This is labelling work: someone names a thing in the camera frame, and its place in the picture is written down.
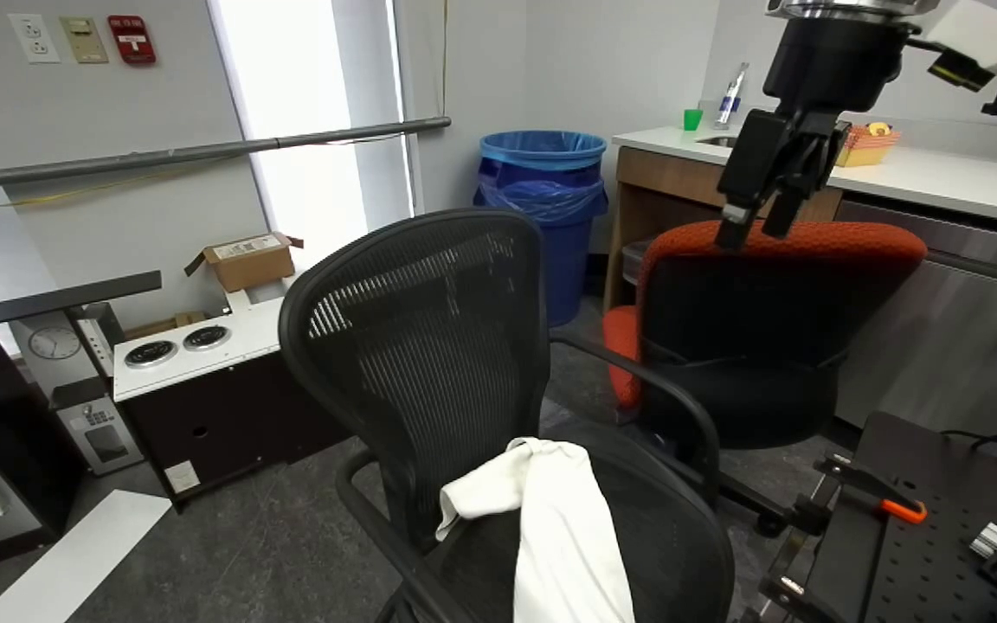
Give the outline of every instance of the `blue recycling bin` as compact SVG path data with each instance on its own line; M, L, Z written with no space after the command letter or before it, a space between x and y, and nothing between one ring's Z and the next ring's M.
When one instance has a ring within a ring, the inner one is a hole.
M484 136L475 204L518 210L542 233L547 324L578 316L593 220L607 214L600 136L498 130Z

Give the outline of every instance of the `cardboard box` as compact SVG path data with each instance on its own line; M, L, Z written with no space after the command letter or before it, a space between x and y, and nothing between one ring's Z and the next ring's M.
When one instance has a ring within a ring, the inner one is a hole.
M187 316L174 316L174 317L162 317L162 320L145 320L145 324L127 327L124 338L170 332L170 327L192 324L192 320L203 320L203 317L206 316L202 316L202 312L187 312Z
M856 123L846 139L837 167L880 167L897 140L897 130L872 136L867 128Z
M203 264L213 268L225 290L250 290L293 274L292 244L301 244L301 240L288 240L277 233L206 244L183 274L192 274Z

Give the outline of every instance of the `white cloth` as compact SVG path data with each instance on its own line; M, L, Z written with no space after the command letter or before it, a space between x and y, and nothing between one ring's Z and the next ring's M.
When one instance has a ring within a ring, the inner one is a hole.
M593 461L573 443L518 437L440 489L435 538L458 515L524 508L516 623L634 623L634 594Z

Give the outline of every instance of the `wooden desk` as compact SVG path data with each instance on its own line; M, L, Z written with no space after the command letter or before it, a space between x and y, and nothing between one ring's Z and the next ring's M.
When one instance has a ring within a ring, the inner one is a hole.
M715 163L685 157L663 157L634 145L619 150L619 207L610 236L607 308L631 300L623 282L627 244L655 240L657 233L683 220L715 216L723 207L723 193L715 190L721 168L723 167ZM798 216L832 220L837 204L842 190L825 186L803 204Z

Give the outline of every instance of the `electronic device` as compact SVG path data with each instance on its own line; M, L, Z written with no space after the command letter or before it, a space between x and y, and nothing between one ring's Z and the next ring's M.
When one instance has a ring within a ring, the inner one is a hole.
M715 190L727 198L715 243L741 250L760 204L760 233L787 236L846 145L846 110L867 110L899 76L908 43L945 53L936 76L982 86L997 76L997 9L975 0L772 0L787 18L766 92L752 110Z
M143 461L109 401L114 341L124 335L107 300L155 286L158 274L153 268L0 300L0 320L10 320L30 381L92 473Z

